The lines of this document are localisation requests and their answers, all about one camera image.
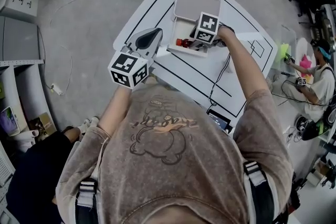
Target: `person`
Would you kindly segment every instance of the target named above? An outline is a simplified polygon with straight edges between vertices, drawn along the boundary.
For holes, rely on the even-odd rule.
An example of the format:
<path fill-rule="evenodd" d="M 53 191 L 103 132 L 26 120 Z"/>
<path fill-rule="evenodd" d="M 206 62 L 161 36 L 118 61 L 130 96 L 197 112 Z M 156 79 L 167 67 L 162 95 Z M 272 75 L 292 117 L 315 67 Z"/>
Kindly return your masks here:
<path fill-rule="evenodd" d="M 313 84 L 309 88 L 307 86 L 299 87 L 296 85 L 296 78 L 289 78 L 283 83 L 281 89 L 301 115 L 318 122 L 333 97 L 335 78 L 333 71 L 331 71 L 332 68 L 328 64 L 331 59 L 329 43 L 320 39 L 313 44 L 317 64 L 315 67 L 303 68 L 289 61 L 289 65 L 299 72 L 313 75 Z"/>
<path fill-rule="evenodd" d="M 67 127 L 33 145 L 23 156 L 9 183 L 7 209 L 20 224 L 60 224 L 55 188 L 73 144 L 98 118 Z"/>
<path fill-rule="evenodd" d="M 248 223 L 243 159 L 258 162 L 274 182 L 275 214 L 284 208 L 293 169 L 271 93 L 235 33 L 221 26 L 218 35 L 247 100 L 236 144 L 178 91 L 118 87 L 98 126 L 72 150 L 56 187 L 65 224 L 82 223 L 74 216 L 84 207 L 97 212 L 100 224 Z M 97 181 L 96 203 L 81 199 Z"/>

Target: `hand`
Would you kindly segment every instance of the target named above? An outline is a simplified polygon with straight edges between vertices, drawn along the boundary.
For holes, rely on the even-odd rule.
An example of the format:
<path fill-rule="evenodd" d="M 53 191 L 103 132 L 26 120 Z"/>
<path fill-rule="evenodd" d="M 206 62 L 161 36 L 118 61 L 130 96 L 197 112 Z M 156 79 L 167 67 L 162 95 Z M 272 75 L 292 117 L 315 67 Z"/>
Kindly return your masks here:
<path fill-rule="evenodd" d="M 292 65 L 292 61 L 291 61 L 290 59 L 286 59 L 286 60 L 285 60 L 285 63 L 286 63 L 286 65 L 288 65 L 288 66 L 291 66 L 291 65 Z"/>
<path fill-rule="evenodd" d="M 237 38 L 236 34 L 226 26 L 220 26 L 217 32 L 217 35 L 223 40 L 230 40 L 233 38 Z"/>

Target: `fiducial marker cube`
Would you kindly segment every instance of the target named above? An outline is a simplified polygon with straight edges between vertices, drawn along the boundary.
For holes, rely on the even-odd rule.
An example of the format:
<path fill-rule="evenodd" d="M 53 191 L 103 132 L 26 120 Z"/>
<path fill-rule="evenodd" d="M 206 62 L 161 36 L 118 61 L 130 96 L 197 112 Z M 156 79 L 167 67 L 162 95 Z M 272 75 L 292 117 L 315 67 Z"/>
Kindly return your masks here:
<path fill-rule="evenodd" d="M 113 82 L 134 89 L 149 75 L 148 60 L 116 51 L 108 66 Z"/>
<path fill-rule="evenodd" d="M 211 44 L 217 36 L 219 18 L 215 15 L 201 12 L 194 38 Z"/>

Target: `white cabinet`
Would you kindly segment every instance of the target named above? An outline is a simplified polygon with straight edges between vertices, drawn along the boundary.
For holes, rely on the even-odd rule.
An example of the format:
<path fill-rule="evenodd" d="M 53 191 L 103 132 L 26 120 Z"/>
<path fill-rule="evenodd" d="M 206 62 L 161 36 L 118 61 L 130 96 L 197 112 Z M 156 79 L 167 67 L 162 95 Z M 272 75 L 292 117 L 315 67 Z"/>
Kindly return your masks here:
<path fill-rule="evenodd" d="M 7 0 L 2 14 L 32 19 L 37 16 L 38 0 Z"/>

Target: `red object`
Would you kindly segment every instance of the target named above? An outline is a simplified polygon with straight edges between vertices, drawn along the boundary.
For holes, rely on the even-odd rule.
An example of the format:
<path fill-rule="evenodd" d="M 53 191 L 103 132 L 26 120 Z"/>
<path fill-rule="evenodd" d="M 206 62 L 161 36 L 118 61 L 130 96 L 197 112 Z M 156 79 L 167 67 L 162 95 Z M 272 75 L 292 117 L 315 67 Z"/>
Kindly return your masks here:
<path fill-rule="evenodd" d="M 189 39 L 177 39 L 176 40 L 176 45 L 177 46 L 182 46 L 182 47 L 184 47 L 184 48 L 188 48 L 190 45 L 191 45 L 191 43 L 192 43 L 192 41 L 191 40 L 189 40 Z"/>

